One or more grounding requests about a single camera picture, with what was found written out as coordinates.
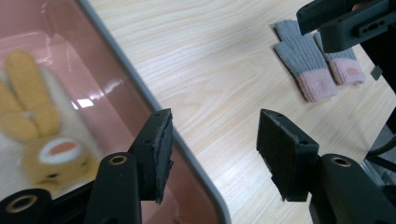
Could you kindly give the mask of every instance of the black cable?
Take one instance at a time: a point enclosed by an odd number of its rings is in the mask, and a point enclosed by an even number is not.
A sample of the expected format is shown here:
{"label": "black cable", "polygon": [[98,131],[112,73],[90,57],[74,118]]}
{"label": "black cable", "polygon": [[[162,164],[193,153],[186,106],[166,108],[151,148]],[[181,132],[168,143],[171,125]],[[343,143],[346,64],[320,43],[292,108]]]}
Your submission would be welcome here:
{"label": "black cable", "polygon": [[376,164],[376,165],[379,165],[387,170],[390,170],[393,173],[396,173],[396,164],[391,161],[384,160],[380,157],[372,157],[367,160]]}
{"label": "black cable", "polygon": [[391,151],[394,147],[396,147],[396,134],[394,134],[384,146],[369,151],[365,159],[370,159],[372,157]]}

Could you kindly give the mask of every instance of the yellow plush toy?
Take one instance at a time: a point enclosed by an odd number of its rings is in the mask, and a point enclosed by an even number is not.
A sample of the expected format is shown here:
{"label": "yellow plush toy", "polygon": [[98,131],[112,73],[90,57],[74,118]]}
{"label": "yellow plush toy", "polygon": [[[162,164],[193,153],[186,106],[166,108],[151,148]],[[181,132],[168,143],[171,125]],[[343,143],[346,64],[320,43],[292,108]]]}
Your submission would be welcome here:
{"label": "yellow plush toy", "polygon": [[34,58],[23,50],[12,51],[5,68],[9,83],[0,81],[0,130],[25,145],[21,164],[32,184],[56,194],[94,179],[98,162],[90,151],[59,135],[59,112]]}

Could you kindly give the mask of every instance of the wood grain surface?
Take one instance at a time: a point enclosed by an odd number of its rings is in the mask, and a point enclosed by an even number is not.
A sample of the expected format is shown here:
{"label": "wood grain surface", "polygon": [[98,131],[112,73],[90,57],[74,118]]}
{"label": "wood grain surface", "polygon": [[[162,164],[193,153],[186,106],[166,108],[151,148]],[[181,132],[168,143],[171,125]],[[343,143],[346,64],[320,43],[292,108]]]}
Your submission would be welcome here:
{"label": "wood grain surface", "polygon": [[362,161],[396,97],[354,47],[366,83],[309,104],[273,50],[274,23],[309,1],[91,0],[107,29],[218,188],[233,223],[311,223],[307,203],[283,203],[255,149],[260,109],[283,113],[319,154]]}

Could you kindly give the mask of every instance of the pink plastic bin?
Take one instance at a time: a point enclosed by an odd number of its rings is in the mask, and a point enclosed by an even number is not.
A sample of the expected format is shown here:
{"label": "pink plastic bin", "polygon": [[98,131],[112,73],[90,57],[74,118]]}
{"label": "pink plastic bin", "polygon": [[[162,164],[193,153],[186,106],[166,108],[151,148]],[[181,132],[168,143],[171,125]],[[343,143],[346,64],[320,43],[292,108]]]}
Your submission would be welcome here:
{"label": "pink plastic bin", "polygon": [[[53,71],[103,157],[126,151],[160,110],[87,1],[0,1],[0,70],[13,49],[30,51]],[[143,222],[230,223],[224,201],[177,132],[172,160],[163,203],[142,202]]]}

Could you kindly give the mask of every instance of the gray knit glove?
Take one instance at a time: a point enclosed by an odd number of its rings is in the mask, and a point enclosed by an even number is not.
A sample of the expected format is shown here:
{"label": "gray knit glove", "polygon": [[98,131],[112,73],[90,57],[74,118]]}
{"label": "gray knit glove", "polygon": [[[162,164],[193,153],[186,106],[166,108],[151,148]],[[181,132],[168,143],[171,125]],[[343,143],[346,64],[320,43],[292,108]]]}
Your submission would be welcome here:
{"label": "gray knit glove", "polygon": [[329,63],[332,74],[338,84],[357,84],[363,83],[366,80],[352,49],[346,49],[337,53],[325,53],[319,32],[315,34],[315,40],[324,58]]}
{"label": "gray knit glove", "polygon": [[314,103],[334,96],[337,88],[313,36],[302,36],[297,21],[277,22],[276,31],[281,42],[275,51],[297,79],[305,98]]}

